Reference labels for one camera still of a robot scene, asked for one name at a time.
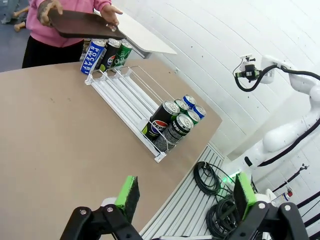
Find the brown table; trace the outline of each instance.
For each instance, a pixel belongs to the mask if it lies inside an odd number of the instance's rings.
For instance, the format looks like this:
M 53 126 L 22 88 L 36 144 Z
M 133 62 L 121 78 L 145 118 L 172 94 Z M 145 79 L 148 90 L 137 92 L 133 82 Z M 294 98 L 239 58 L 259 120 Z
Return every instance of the brown table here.
M 118 195 L 128 175 L 139 179 L 133 225 L 140 231 L 189 172 L 220 117 L 161 62 L 129 65 L 207 110 L 197 130 L 160 163 L 84 84 L 80 63 L 0 73 L 1 239 L 59 239 L 74 208 L 97 209 Z

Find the hand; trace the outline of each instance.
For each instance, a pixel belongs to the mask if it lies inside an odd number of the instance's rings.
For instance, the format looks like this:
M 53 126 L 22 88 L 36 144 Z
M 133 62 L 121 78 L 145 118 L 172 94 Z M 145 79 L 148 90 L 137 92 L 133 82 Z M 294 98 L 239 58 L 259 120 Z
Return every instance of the hand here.
M 116 7 L 111 6 L 109 4 L 105 5 L 100 11 L 100 13 L 101 13 L 101 17 L 103 17 L 107 22 L 114 24 L 116 26 L 119 25 L 119 21 L 117 19 L 116 14 L 120 14 L 120 15 L 123 14 L 122 11 L 120 11 Z
M 38 7 L 37 19 L 43 26 L 51 27 L 51 23 L 48 17 L 50 9 L 56 8 L 58 13 L 62 15 L 63 8 L 59 0 L 44 0 Z

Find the blue can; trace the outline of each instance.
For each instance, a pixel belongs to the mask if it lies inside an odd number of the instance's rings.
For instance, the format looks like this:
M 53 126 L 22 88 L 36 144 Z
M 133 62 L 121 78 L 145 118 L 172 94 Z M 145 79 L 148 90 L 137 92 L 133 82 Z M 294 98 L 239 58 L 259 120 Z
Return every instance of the blue can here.
M 195 105 L 192 110 L 195 111 L 196 114 L 198 114 L 200 119 L 203 119 L 207 115 L 206 110 L 202 106 Z
M 95 68 L 100 55 L 105 49 L 105 45 L 106 43 L 100 39 L 93 39 L 91 41 L 81 65 L 81 72 L 88 75 Z
M 189 109 L 192 109 L 194 105 L 197 104 L 195 98 L 193 96 L 190 96 L 188 94 L 183 96 L 183 101 L 189 106 Z

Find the dark brown tray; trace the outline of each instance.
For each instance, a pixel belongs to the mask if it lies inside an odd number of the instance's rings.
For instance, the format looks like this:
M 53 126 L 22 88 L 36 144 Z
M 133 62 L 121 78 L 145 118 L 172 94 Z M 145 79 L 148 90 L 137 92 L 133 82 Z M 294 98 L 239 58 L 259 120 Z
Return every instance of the dark brown tray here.
M 118 27 L 116 31 L 106 27 L 108 22 L 97 14 L 63 10 L 63 14 L 60 15 L 56 9 L 51 9 L 48 17 L 52 26 L 64 38 L 113 38 L 117 40 L 126 38 Z

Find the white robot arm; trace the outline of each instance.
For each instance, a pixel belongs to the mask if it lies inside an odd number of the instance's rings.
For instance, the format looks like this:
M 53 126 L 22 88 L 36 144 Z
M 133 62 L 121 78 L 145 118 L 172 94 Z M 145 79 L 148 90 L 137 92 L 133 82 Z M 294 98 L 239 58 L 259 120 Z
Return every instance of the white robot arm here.
M 268 55 L 262 57 L 263 70 L 259 71 L 252 64 L 255 59 L 250 59 L 250 57 L 250 54 L 242 57 L 239 66 L 241 72 L 234 76 L 241 90 L 251 92 L 259 83 L 272 83 L 275 79 L 275 69 L 278 68 L 289 74 L 290 84 L 294 90 L 309 95 L 310 111 L 300 119 L 267 132 L 263 139 L 234 161 L 223 166 L 224 171 L 231 177 L 238 172 L 245 172 L 249 179 L 252 177 L 252 170 L 273 163 L 290 152 L 301 140 L 307 142 L 320 132 L 320 127 L 318 127 L 320 124 L 320 76 L 312 72 L 297 71 L 287 62 Z M 239 77 L 247 78 L 249 82 L 256 81 L 256 83 L 251 88 L 244 88 L 239 83 Z

